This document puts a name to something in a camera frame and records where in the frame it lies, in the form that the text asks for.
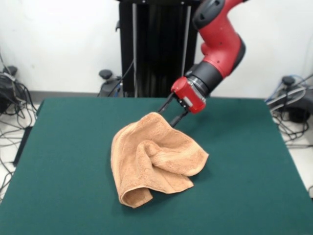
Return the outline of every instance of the green table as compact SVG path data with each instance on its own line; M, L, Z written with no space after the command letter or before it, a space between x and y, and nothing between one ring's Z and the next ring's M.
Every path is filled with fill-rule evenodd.
M121 205L112 138L163 101L45 100L0 205L0 234L313 234L313 203L261 100L212 98L188 115L177 129L210 153L195 186L154 192L138 209ZM181 111L173 104L166 118Z

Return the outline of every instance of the orange towel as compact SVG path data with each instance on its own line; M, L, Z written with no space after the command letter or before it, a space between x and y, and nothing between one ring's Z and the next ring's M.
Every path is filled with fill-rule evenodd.
M114 137L111 168L120 203L136 208L152 199L149 189L176 193L193 186L208 154L173 129L158 113L121 129Z

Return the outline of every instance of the black stand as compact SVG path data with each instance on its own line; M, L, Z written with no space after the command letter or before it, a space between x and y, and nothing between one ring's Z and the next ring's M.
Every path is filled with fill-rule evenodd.
M191 19L199 0L120 0L122 72L130 97L167 97L194 63L197 31Z

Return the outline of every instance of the towel fold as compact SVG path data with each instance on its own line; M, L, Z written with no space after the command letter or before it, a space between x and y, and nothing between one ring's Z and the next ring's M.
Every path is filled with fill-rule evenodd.
M190 137L149 113L113 138L111 168L121 204L136 208L152 199L150 189L176 193L193 186L208 154Z

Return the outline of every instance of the wire bundle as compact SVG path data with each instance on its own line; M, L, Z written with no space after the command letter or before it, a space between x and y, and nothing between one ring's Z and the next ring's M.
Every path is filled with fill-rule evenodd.
M4 112L0 113L0 124L1 127L5 129L4 131L0 128L0 148L2 150L3 148L14 145L16 150L18 150L18 145L20 144L22 138L8 136L8 134L24 131L27 127L32 126L37 118L37 109L33 104L28 88L13 77L10 70L5 65L4 67L8 73L0 72L0 79L5 81L7 84L12 84L11 92L13 96L8 96L5 91L0 90L0 96L9 101L8 108ZM9 167L9 164L12 164L12 162L4 162L0 154L0 167L3 167L7 171L3 182L0 184L0 203L3 199L4 191L9 185L15 172L14 170L10 170L12 167Z
M304 113L303 121L301 124L298 124L297 129L288 127L288 123L291 123L291 120L289 119L289 110L287 108L288 105L293 104L300 99L302 99L307 90L312 90L313 87L310 86L302 86L302 83L306 83L306 81L313 77L313 74L308 76L307 78L303 79L299 76L292 75L293 77L300 78L301 81L296 83L292 86L293 90L291 91L285 91L284 89L279 89L282 85L282 83L279 83L277 88L275 89L274 93L266 100L267 105L271 105L279 100L283 100L283 104L279 104L273 108L271 108L271 113L274 119L274 122L276 123L280 133L285 136L285 143L288 148L309 148L313 147L311 144L294 144L293 142L295 140L300 139L304 136L305 132L309 129L309 123L306 120L307 111Z

